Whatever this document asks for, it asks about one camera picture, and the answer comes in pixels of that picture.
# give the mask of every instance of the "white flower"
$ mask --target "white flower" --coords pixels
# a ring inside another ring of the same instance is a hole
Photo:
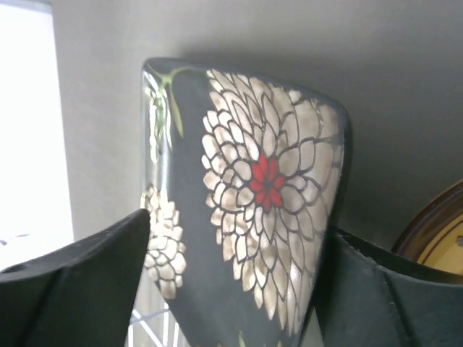
[[[157,282],[161,295],[165,299],[174,299],[177,289],[183,285],[182,274],[187,267],[179,211],[174,202],[167,200],[165,192],[158,192],[153,186],[142,195],[141,207],[149,210],[151,215],[145,267]]]
[[[224,260],[269,319],[292,334],[305,318],[339,183],[335,110],[257,78],[208,71],[207,205]]]

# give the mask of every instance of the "red flower center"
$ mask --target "red flower center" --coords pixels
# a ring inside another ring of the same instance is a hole
[[[279,173],[278,161],[275,157],[268,159],[263,153],[259,160],[251,164],[252,178],[250,189],[255,194],[256,205],[262,206],[265,212],[272,206],[282,207],[283,199],[280,190],[285,178]]]

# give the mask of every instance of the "circular dish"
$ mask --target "circular dish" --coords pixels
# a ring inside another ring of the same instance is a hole
[[[463,180],[415,217],[392,252],[437,270],[463,275]]]

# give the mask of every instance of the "red petal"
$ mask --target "red petal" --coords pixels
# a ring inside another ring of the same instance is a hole
[[[257,163],[252,164],[251,171],[252,171],[252,177],[254,177],[259,182],[262,182],[262,183],[265,181],[264,173],[262,169],[260,168],[259,164]]]
[[[283,206],[283,199],[281,198],[281,194],[278,193],[274,188],[270,188],[270,198],[272,203],[275,206],[281,207]]]
[[[268,172],[268,167],[267,167],[267,157],[265,154],[261,153],[259,155],[259,166],[262,169],[263,175],[267,176]]]
[[[268,169],[268,180],[273,181],[278,174],[278,161],[273,157],[270,159],[270,168]]]
[[[266,199],[263,200],[263,210],[268,212],[270,211],[270,207],[272,207],[272,201],[270,198],[270,194],[267,194]]]
[[[256,195],[255,195],[255,203],[258,204],[258,205],[262,205],[262,202],[263,200],[266,198],[266,192],[262,191],[262,192],[258,192]]]
[[[273,188],[276,190],[280,190],[284,185],[284,176],[280,175],[277,178],[275,178],[275,181],[273,181]]]
[[[255,180],[255,179],[252,179],[251,183],[249,185],[249,188],[254,193],[257,193],[257,192],[260,192],[261,190],[263,190],[263,184],[261,184],[259,181]]]

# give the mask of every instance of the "gray background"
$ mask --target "gray background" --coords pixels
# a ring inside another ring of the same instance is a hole
[[[343,103],[341,226],[383,247],[462,176],[460,0],[55,0],[53,14],[77,239],[138,206],[149,56],[231,63]]]

